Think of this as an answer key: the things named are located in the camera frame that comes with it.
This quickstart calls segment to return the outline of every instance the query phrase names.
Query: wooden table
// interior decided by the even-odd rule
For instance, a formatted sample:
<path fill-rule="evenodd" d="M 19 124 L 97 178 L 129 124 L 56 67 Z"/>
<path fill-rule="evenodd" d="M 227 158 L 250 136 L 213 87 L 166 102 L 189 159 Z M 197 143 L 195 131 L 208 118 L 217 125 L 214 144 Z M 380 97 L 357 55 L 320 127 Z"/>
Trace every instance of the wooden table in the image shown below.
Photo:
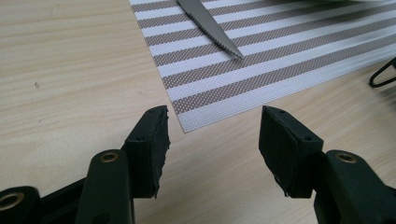
<path fill-rule="evenodd" d="M 383 64 L 268 105 L 324 139 L 324 151 L 362 156 L 395 188 L 396 87 L 367 85 Z M 285 198 L 265 166 L 259 107 L 182 132 L 126 0 L 1 1 L 0 97 L 0 190 L 45 196 L 81 179 L 147 109 L 168 105 L 159 197 L 135 200 L 137 223 L 317 223 L 313 200 Z"/>

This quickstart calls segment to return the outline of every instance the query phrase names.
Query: clamp jaw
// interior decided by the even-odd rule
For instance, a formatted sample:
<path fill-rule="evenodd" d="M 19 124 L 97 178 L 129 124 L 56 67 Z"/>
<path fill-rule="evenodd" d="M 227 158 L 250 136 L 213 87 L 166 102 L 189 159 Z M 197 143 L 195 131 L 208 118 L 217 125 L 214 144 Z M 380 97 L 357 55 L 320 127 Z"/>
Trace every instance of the clamp jaw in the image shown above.
<path fill-rule="evenodd" d="M 40 198 L 33 187 L 0 192 L 1 224 L 134 223 L 134 198 L 157 196 L 169 148 L 165 105 L 148 110 L 119 149 L 95 155 L 86 178 Z"/>

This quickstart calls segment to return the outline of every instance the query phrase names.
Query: gray stripe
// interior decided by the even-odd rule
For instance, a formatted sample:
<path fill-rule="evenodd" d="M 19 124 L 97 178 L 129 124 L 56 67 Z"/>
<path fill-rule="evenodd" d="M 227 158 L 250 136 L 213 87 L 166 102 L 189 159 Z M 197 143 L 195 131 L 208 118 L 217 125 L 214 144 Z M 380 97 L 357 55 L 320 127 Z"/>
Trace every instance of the gray stripe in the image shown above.
<path fill-rule="evenodd" d="M 229 6 L 229 7 L 217 7 L 209 9 L 208 11 L 212 16 L 230 14 L 234 12 L 246 11 L 251 9 L 257 9 L 261 7 L 272 7 L 276 5 L 282 5 L 290 2 L 296 2 L 299 0 L 289 0 L 287 2 L 278 1 L 278 0 L 270 0 L 270 1 L 260 1 L 260 2 L 253 2 L 253 3 L 246 3 L 242 5 L 236 6 Z M 154 27 L 154 26 L 161 26 L 169 23 L 177 23 L 182 21 L 189 21 L 190 18 L 186 14 L 177 14 L 171 16 L 165 16 L 160 18 L 153 18 L 153 19 L 146 19 L 138 21 L 140 29 Z"/>
<path fill-rule="evenodd" d="M 313 7 L 306 7 L 304 8 L 304 12 L 306 13 L 316 13 L 320 11 L 326 11 L 326 10 L 331 10 L 331 9 L 336 9 L 340 7 L 345 7 L 345 6 L 351 6 L 351 5 L 356 5 L 358 3 L 355 2 L 336 2 L 336 3 L 328 3 L 325 6 L 320 5 L 320 6 L 313 6 Z M 249 18 L 246 20 L 242 21 L 230 21 L 230 22 L 225 22 L 225 23 L 220 23 L 219 25 L 225 30 L 233 30 L 236 28 L 243 27 L 241 24 L 249 24 L 249 25 L 258 25 L 258 24 L 264 24 L 266 22 L 270 21 L 279 21 L 279 20 L 284 20 L 287 18 L 294 17 L 296 13 L 301 16 L 304 15 L 300 11 L 303 10 L 302 8 L 300 9 L 293 9 L 289 11 L 283 11 L 283 12 L 277 12 L 274 14 L 270 15 L 265 15 L 261 17 L 256 17 L 256 18 Z M 194 29 L 189 29 L 189 30 L 184 30 L 184 31 L 179 31 L 179 32 L 173 32 L 169 34 L 163 34 L 163 35 L 154 35 L 154 36 L 148 36 L 146 37 L 146 42 L 149 46 L 153 45 L 159 45 L 159 44 L 164 44 L 168 42 L 173 42 L 173 41 L 178 41 L 186 38 L 193 38 L 198 35 L 205 35 L 201 30 L 198 28 Z"/>
<path fill-rule="evenodd" d="M 244 92 L 253 91 L 280 80 L 299 76 L 300 74 L 313 71 L 322 66 L 337 63 L 375 49 L 384 48 L 388 45 L 394 44 L 395 39 L 396 35 L 389 35 L 348 49 L 338 50 L 336 52 L 326 54 L 309 61 L 297 63 L 289 67 L 281 68 L 256 77 L 251 77 L 211 91 L 205 91 L 193 96 L 176 100 L 173 102 L 173 106 L 177 114 L 185 113 L 195 108 L 199 108 L 204 105 L 210 105 Z"/>
<path fill-rule="evenodd" d="M 269 49 L 267 51 L 263 51 L 260 53 L 251 54 L 246 56 L 243 61 L 233 60 L 233 61 L 226 61 L 223 63 L 216 63 L 206 67 L 201 67 L 187 72 L 179 73 L 173 76 L 164 77 L 163 84 L 166 89 L 174 88 L 193 81 L 205 79 L 208 77 L 214 77 L 223 73 L 231 72 L 236 69 L 248 67 L 253 64 L 263 63 L 270 60 L 285 57 L 293 53 L 301 52 L 308 49 L 313 49 L 321 45 L 347 39 L 356 35 L 366 34 L 394 24 L 396 24 L 396 18 L 374 22 L 371 24 L 363 25 L 346 31 L 333 33 L 330 35 L 319 36 L 299 43 L 290 44 L 281 48 Z"/>
<path fill-rule="evenodd" d="M 349 13 L 346 15 L 340 15 L 340 16 L 322 19 L 319 21 L 309 21 L 309 22 L 305 22 L 305 23 L 301 23 L 301 24 L 297 24 L 297 25 L 283 27 L 283 28 L 279 28 L 277 30 L 263 32 L 263 33 L 256 34 L 256 35 L 243 36 L 243 37 L 234 39 L 233 42 L 239 48 L 239 47 L 242 47 L 245 45 L 260 43 L 263 41 L 280 38 L 280 37 L 286 36 L 286 35 L 298 34 L 300 32 L 304 32 L 307 30 L 313 30 L 313 29 L 316 29 L 319 27 L 334 25 L 334 24 L 340 23 L 340 22 L 353 21 L 353 20 L 364 18 L 367 16 L 372 16 L 374 14 L 392 11 L 394 9 L 396 9 L 396 4 L 391 4 L 391 5 L 384 6 L 384 7 L 375 7 L 375 8 L 365 9 L 365 10 L 361 10 L 361 11 L 357 11 L 357 12 L 352 12 L 352 13 Z M 219 51 L 222 51 L 222 49 L 220 49 L 216 44 L 213 43 L 213 44 L 209 44 L 209 45 L 199 46 L 196 48 L 183 49 L 183 50 L 179 50 L 179 51 L 165 53 L 162 55 L 154 56 L 153 58 L 154 58 L 154 62 L 157 64 L 157 66 L 161 66 L 164 64 L 176 63 L 176 62 L 181 62 L 181 61 L 188 60 L 188 59 L 195 58 L 195 57 L 205 56 L 205 55 L 216 53 Z"/>
<path fill-rule="evenodd" d="M 201 0 L 201 2 L 212 2 L 212 1 L 216 1 L 216 0 Z M 133 4 L 132 10 L 134 12 L 140 12 L 140 11 L 151 11 L 151 10 L 162 9 L 167 7 L 176 7 L 176 6 L 177 6 L 176 0 L 171 0 L 171 1 L 156 2 L 156 3 Z"/>

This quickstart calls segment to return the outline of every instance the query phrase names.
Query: striped placemat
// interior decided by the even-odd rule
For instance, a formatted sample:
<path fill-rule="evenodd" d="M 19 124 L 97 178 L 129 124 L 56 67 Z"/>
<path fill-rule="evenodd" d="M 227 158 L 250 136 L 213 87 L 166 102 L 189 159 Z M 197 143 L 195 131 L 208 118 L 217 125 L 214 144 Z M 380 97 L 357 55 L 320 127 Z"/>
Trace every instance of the striped placemat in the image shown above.
<path fill-rule="evenodd" d="M 240 51 L 176 0 L 130 0 L 185 132 L 396 56 L 396 1 L 202 0 Z"/>

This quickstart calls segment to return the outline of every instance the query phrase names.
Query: black rubber jaw pad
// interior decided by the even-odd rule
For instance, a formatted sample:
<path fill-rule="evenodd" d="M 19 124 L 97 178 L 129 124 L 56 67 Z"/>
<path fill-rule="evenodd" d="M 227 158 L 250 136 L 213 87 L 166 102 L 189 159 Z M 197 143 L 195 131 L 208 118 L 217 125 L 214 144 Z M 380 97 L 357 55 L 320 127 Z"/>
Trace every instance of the black rubber jaw pad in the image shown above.
<path fill-rule="evenodd" d="M 321 154 L 323 140 L 292 115 L 262 107 L 259 149 L 276 182 L 291 198 L 310 198 L 313 160 Z"/>
<path fill-rule="evenodd" d="M 170 145 L 167 111 L 166 105 L 146 111 L 121 148 L 128 157 L 133 198 L 157 196 Z"/>

